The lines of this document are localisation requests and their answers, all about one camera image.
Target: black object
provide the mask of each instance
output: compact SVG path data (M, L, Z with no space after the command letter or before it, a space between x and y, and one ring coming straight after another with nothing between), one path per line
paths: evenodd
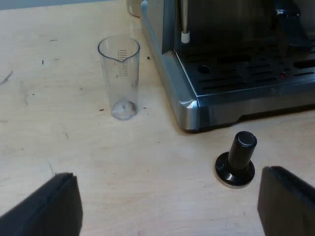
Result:
M57 174L0 217L0 235L78 236L82 217L77 178Z
M278 33L282 56L309 54L312 43L300 23L301 10L293 0L261 0L270 31Z
M314 236L315 188L282 167L265 167L258 212L266 236Z
M246 186L255 175L251 157L256 145L257 138L254 134L239 132L230 152L225 152L217 158L216 172L220 179L232 186Z

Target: drip tray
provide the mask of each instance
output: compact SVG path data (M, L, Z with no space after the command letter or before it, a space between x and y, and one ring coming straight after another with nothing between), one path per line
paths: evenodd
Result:
M315 48L289 57L280 55L276 43L176 53L198 101L200 129L315 104Z

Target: wooden table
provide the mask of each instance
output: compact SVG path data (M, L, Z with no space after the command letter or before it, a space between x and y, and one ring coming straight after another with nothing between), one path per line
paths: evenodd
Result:
M0 214L55 173L73 172L82 236L262 236L263 167L282 165L315 185L314 111L182 131L124 0L0 11L0 29ZM142 47L141 109L130 121L110 115L96 50L115 34ZM214 162L241 130L258 138L256 175L230 189Z

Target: machine base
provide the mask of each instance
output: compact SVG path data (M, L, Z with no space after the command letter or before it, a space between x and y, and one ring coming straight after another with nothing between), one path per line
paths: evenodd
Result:
M315 52L304 61L281 61L270 45L268 50L274 52L270 53L272 60L278 60L280 64L276 67L268 55L258 54L263 51L261 46L241 48L251 52L237 53L241 57L223 56L221 61L218 56L212 57L211 51L196 54L193 50L190 55L175 51L162 54L149 22L147 7L147 1L143 1L142 29L183 129L199 132L234 124L243 116L315 104ZM249 60L248 54L254 54L255 58ZM214 61L225 64L224 67L230 63L231 68L220 69L221 65Z

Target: cup base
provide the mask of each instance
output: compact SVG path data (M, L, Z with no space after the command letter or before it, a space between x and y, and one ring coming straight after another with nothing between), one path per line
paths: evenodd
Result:
M129 120L137 114L137 107L130 101L116 102L112 109L112 116L119 120Z

